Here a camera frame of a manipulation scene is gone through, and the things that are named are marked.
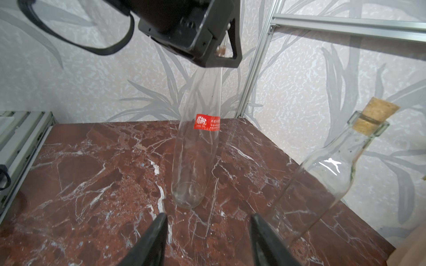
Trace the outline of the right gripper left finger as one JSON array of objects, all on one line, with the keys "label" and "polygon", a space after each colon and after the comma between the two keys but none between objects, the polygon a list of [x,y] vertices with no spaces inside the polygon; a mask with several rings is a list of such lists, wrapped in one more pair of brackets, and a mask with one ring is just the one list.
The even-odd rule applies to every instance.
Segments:
[{"label": "right gripper left finger", "polygon": [[160,213],[118,266],[163,266],[168,217]]}]

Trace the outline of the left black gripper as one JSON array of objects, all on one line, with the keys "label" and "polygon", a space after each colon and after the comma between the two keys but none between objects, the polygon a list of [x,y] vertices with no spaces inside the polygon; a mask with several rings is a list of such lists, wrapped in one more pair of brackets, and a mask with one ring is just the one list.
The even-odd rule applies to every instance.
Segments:
[{"label": "left black gripper", "polygon": [[[199,67],[238,68],[243,58],[240,1],[108,1],[117,11],[135,14],[138,29],[166,50]],[[233,56],[218,56],[228,35]]]}]

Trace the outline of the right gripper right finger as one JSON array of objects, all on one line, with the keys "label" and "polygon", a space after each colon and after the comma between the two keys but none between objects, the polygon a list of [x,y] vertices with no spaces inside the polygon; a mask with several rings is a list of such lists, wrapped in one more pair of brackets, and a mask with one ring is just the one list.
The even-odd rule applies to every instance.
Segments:
[{"label": "right gripper right finger", "polygon": [[258,213],[250,217],[250,241],[255,266],[301,266]]}]

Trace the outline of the short glass bottle gold label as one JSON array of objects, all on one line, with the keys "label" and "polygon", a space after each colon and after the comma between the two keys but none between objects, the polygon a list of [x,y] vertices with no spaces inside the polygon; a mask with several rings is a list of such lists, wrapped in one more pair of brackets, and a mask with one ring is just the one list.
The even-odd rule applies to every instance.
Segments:
[{"label": "short glass bottle gold label", "polygon": [[362,111],[353,113],[334,140],[298,167],[265,217],[286,247],[293,245],[349,191],[358,159],[389,127],[387,119],[399,108],[372,98]]}]

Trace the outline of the glass bottle with red label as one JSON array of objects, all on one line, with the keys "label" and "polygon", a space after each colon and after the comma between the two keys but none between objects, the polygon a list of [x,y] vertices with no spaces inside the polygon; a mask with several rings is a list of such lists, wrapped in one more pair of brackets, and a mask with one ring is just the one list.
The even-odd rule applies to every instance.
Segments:
[{"label": "glass bottle with red label", "polygon": [[219,145],[222,79],[222,67],[200,68],[194,75],[173,157],[171,191],[181,208],[195,208],[205,196]]}]

